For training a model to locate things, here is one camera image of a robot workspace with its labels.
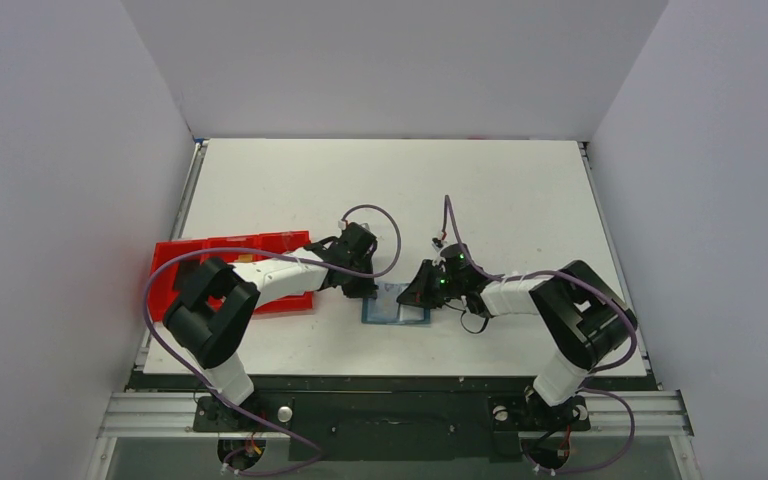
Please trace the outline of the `blue leather card holder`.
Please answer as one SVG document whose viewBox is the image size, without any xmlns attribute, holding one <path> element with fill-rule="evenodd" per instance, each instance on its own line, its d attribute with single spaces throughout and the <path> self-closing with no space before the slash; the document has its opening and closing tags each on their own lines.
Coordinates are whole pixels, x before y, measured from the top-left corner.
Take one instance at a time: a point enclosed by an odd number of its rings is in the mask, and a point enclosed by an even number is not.
<svg viewBox="0 0 768 480">
<path fill-rule="evenodd" d="M 363 301 L 361 322 L 370 325 L 428 325 L 431 313 L 428 309 L 405 306 L 397 297 L 408 287 L 405 283 L 378 282 L 375 298 Z"/>
</svg>

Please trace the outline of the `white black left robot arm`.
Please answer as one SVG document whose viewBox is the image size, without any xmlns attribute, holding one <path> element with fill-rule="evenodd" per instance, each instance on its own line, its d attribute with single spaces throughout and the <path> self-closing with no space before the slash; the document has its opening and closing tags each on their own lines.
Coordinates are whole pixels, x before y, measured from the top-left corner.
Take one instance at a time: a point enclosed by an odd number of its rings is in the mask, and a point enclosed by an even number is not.
<svg viewBox="0 0 768 480">
<path fill-rule="evenodd" d="M 555 342 L 556 352 L 532 384 L 548 407 L 572 398 L 593 373 L 606 370 L 603 360 L 627 345 L 621 365 L 637 349 L 637 320 L 625 302 L 584 261 L 560 270 L 492 276 L 474 264 L 466 247 L 442 248 L 425 260 L 398 296 L 402 306 L 438 309 L 452 300 L 485 320 L 507 315 L 536 315 Z"/>
</svg>

